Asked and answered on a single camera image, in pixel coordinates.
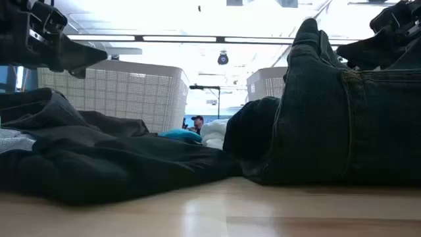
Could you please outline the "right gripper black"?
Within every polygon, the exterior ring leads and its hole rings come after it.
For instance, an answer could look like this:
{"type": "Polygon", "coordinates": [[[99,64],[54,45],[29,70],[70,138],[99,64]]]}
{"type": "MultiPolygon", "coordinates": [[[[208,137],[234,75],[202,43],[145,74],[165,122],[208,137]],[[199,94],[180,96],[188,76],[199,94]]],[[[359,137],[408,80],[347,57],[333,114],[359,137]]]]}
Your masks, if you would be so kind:
{"type": "Polygon", "coordinates": [[[394,49],[407,47],[394,69],[421,69],[421,0],[400,0],[383,9],[369,24],[375,36],[340,45],[336,53],[351,68],[387,68],[395,61],[394,49]]]}

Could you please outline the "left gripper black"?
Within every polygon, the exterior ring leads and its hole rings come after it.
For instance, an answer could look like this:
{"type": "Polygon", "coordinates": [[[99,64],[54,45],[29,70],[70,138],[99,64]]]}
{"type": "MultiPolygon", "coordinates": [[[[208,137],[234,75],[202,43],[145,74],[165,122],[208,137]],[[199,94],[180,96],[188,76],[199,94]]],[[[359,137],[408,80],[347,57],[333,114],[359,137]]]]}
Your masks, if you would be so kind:
{"type": "Polygon", "coordinates": [[[0,66],[67,70],[85,79],[86,68],[108,54],[62,34],[67,22],[55,0],[0,0],[0,66]]]}

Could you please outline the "dark denim jeans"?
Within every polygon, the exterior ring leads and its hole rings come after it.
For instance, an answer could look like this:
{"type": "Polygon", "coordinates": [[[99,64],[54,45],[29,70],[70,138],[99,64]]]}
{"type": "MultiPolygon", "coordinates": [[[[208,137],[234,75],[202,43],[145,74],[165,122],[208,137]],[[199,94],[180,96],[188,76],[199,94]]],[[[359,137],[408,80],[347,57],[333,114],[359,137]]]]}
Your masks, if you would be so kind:
{"type": "Polygon", "coordinates": [[[223,149],[259,184],[421,186],[421,69],[354,71],[300,26],[281,97],[248,102],[223,149]]]}

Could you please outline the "light grey patterned cloth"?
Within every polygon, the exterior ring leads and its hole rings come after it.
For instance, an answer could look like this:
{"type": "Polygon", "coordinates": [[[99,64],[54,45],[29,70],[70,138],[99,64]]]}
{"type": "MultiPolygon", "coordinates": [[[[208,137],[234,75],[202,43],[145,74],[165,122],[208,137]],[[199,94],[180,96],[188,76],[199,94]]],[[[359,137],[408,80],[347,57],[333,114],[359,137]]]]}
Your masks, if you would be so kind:
{"type": "Polygon", "coordinates": [[[0,154],[10,150],[31,151],[36,139],[17,130],[0,128],[0,154]]]}

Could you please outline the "black sweatshirt garment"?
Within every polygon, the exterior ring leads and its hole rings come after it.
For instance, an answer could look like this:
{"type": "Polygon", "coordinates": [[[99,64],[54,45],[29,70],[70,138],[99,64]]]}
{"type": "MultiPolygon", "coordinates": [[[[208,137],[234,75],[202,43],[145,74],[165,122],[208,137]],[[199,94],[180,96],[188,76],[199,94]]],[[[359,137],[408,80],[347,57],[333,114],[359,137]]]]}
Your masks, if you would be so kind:
{"type": "Polygon", "coordinates": [[[148,131],[140,119],[79,111],[49,88],[0,93],[0,128],[36,139],[0,154],[0,190],[67,205],[140,198],[239,176],[228,153],[148,131]]]}

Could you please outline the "teal cloth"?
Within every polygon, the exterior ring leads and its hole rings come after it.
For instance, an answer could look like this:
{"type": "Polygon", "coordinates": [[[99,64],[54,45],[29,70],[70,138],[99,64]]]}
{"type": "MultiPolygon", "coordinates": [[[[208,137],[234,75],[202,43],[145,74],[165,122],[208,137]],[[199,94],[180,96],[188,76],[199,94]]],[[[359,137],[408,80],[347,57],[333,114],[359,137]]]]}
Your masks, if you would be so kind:
{"type": "Polygon", "coordinates": [[[181,128],[172,129],[165,132],[160,132],[158,133],[158,135],[161,137],[174,138],[174,139],[179,139],[183,141],[193,141],[193,142],[198,142],[198,143],[202,142],[202,137],[200,137],[200,135],[198,135],[196,132],[192,132],[190,130],[181,129],[181,128]]]}

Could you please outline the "white fluffy cloth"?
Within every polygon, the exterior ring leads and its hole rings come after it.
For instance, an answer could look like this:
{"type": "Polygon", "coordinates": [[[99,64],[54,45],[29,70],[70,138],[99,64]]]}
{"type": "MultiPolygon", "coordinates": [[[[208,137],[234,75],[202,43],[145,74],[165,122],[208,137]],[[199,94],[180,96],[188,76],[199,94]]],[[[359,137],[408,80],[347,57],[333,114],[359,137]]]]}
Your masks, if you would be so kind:
{"type": "Polygon", "coordinates": [[[228,119],[217,119],[201,128],[201,143],[206,147],[222,150],[228,119]]]}

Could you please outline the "white perforated laundry basket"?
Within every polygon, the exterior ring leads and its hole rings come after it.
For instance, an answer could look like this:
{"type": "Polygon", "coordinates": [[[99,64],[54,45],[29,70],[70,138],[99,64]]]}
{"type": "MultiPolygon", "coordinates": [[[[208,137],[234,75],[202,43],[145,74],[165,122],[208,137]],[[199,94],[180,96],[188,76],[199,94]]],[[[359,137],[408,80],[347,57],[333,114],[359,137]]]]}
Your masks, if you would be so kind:
{"type": "Polygon", "coordinates": [[[178,67],[107,60],[84,79],[47,68],[37,75],[39,87],[61,92],[77,110],[141,119],[151,132],[182,125],[190,82],[178,67]]]}
{"type": "Polygon", "coordinates": [[[248,100],[254,101],[266,96],[281,97],[284,91],[284,75],[287,67],[270,67],[257,70],[247,79],[248,100]]]}

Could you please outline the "long ceiling light fixture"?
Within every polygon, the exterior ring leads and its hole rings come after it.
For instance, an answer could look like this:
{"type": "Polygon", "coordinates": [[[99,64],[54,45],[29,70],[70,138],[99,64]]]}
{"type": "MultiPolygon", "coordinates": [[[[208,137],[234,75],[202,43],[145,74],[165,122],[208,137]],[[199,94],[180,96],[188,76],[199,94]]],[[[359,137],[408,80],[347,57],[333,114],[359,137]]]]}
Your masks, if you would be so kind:
{"type": "Polygon", "coordinates": [[[69,34],[74,41],[150,42],[150,43],[216,43],[247,45],[291,45],[294,38],[252,38],[239,36],[185,36],[185,35],[95,35],[69,34]]]}

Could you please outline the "person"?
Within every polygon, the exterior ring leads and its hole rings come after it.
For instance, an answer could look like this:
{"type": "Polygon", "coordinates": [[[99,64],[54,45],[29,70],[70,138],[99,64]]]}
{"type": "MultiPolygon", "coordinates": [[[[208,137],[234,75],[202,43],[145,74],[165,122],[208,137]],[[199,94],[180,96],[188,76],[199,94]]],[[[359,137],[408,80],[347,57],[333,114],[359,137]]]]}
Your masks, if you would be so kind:
{"type": "Polygon", "coordinates": [[[195,132],[196,134],[201,134],[201,129],[204,125],[204,118],[201,115],[197,115],[194,117],[191,117],[191,120],[193,121],[192,127],[187,127],[187,129],[191,132],[195,132]]]}

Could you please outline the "black pole stand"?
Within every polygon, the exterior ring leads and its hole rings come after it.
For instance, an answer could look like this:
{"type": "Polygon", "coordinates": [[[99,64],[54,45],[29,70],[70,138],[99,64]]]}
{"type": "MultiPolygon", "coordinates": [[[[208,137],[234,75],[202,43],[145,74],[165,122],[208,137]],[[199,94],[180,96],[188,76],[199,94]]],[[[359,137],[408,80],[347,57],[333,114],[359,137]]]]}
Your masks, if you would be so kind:
{"type": "Polygon", "coordinates": [[[221,87],[220,86],[201,86],[201,85],[190,85],[189,89],[191,90],[217,90],[218,91],[218,95],[217,95],[217,101],[218,101],[218,108],[217,108],[217,119],[220,119],[220,94],[221,94],[221,87]]]}

